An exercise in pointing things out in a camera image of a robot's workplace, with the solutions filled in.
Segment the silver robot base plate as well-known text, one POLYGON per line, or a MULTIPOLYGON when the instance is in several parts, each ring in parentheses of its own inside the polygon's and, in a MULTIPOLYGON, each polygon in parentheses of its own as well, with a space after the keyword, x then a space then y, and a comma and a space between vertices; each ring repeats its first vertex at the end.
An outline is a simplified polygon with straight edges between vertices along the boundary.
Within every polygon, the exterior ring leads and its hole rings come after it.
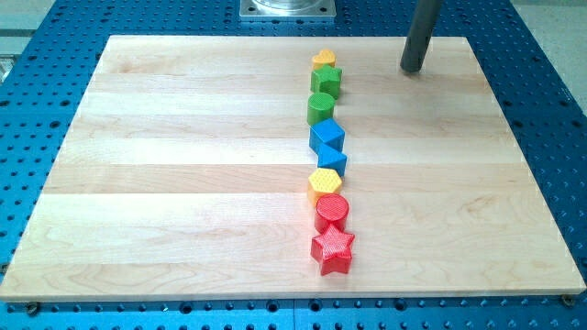
POLYGON ((337 11, 335 0, 240 0, 239 15, 246 18, 334 18, 337 11))

